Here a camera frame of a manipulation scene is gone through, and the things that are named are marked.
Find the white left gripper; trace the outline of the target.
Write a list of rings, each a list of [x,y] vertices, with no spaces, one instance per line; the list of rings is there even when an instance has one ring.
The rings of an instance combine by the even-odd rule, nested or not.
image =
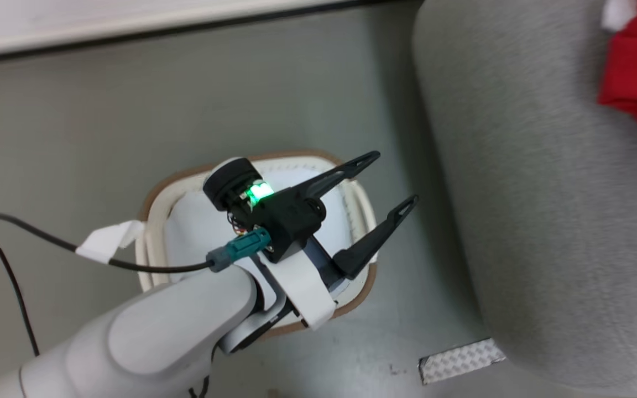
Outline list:
[[[301,198],[320,199],[346,179],[356,178],[377,161],[381,153],[370,151],[290,188]],[[346,290],[374,255],[417,206],[419,197],[412,195],[387,214],[358,242],[338,251],[332,259],[318,239],[309,239],[303,249],[283,257],[277,263],[265,252],[265,267],[285,297],[285,307],[273,328],[279,332],[316,329],[328,322],[348,302]]]

